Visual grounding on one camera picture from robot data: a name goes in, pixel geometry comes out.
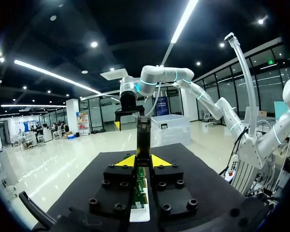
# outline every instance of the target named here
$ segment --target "glossy white floor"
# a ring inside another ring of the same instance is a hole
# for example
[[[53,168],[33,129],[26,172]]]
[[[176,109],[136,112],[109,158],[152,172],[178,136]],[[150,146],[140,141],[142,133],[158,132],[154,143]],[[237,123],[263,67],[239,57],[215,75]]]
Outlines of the glossy white floor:
[[[191,122],[191,144],[186,147],[217,173],[226,166],[232,146],[233,139],[226,127],[206,127],[203,122]],[[25,190],[47,211],[100,152],[134,149],[136,129],[50,141],[29,150],[7,147],[6,151],[19,179],[17,192]],[[30,228],[36,224],[37,220],[19,198],[11,204]]]

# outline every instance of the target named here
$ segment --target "circuit board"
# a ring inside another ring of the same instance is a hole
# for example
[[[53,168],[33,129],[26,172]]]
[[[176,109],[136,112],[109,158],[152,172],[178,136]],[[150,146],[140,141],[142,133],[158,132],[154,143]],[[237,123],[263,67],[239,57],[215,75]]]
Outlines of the circuit board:
[[[133,195],[132,207],[131,209],[144,209],[144,204],[148,204],[146,194],[143,188],[146,188],[146,172],[145,168],[137,168],[136,186]]]

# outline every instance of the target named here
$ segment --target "poster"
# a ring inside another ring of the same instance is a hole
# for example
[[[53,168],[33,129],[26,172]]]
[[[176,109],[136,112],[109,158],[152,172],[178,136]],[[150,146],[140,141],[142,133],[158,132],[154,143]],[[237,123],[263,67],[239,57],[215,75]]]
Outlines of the poster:
[[[155,108],[157,116],[168,115],[169,114],[168,98],[159,97]]]

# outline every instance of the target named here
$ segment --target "white box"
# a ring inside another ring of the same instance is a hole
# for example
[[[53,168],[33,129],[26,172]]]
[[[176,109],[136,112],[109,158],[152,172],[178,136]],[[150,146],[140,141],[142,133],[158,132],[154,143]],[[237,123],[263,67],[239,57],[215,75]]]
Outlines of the white box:
[[[151,118],[150,146],[164,146],[181,143],[190,144],[189,117],[163,115]]]

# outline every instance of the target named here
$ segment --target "desk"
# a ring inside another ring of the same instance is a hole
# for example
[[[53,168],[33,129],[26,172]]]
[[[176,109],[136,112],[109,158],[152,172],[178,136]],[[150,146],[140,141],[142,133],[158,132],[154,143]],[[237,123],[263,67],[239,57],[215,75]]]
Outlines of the desk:
[[[58,215],[67,216],[70,206],[89,213],[88,199],[94,197],[100,188],[107,165],[121,161],[127,153],[135,154],[135,151],[100,153],[70,184],[47,213],[53,218],[57,218]],[[210,221],[244,201],[243,195],[182,144],[155,147],[151,149],[151,153],[170,163],[177,163],[184,171],[184,181],[191,195],[199,201],[198,224]],[[130,223],[128,231],[159,231],[156,206],[150,189],[148,198],[150,221]],[[173,228],[174,231],[185,229],[182,224],[174,225]]]

